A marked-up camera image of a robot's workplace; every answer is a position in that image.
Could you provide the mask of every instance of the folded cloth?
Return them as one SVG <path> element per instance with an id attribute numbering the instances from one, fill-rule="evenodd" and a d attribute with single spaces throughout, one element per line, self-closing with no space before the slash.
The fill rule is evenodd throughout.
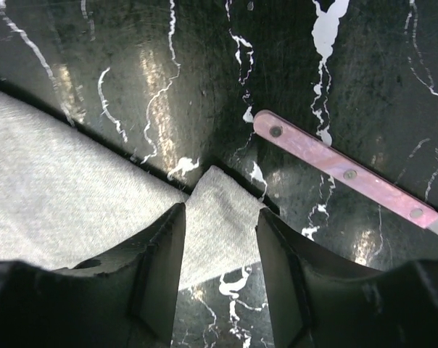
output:
<path id="1" fill-rule="evenodd" d="M 0 260 L 74 267 L 187 195 L 0 93 Z"/>
<path id="2" fill-rule="evenodd" d="M 186 202 L 179 289 L 260 261 L 255 227 L 264 205 L 217 167 Z"/>

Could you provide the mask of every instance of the metal rivet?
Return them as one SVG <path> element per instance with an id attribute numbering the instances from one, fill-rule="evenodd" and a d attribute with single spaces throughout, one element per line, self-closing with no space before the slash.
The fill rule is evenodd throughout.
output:
<path id="1" fill-rule="evenodd" d="M 357 176 L 358 176 L 358 174 L 356 173 L 356 170 L 353 170 L 353 169 L 349 169 L 343 173 L 343 178 L 345 178 L 347 180 L 352 180 L 352 179 L 356 178 Z"/>
<path id="2" fill-rule="evenodd" d="M 423 210 L 421 208 L 415 208 L 410 211 L 409 216 L 411 216 L 412 219 L 417 219 L 421 217 L 422 214 L 423 214 Z"/>
<path id="3" fill-rule="evenodd" d="M 269 134 L 273 138 L 278 138 L 279 136 L 282 135 L 283 132 L 284 132 L 284 130 L 282 129 L 282 127 L 280 125 L 274 125 L 269 130 Z"/>

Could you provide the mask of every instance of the knife handle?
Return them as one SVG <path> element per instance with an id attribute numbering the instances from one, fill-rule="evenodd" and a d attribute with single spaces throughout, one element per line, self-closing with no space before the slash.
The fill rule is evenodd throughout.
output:
<path id="1" fill-rule="evenodd" d="M 413 224 L 427 228 L 438 220 L 438 212 L 428 205 L 271 111 L 259 111 L 253 127 L 259 136 Z"/>

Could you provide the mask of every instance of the pink handle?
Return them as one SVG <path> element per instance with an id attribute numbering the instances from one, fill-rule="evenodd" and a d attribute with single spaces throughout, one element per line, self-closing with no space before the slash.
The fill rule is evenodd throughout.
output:
<path id="1" fill-rule="evenodd" d="M 264 139 L 421 228 L 438 219 L 428 205 L 270 111 L 256 114 L 254 128 Z"/>

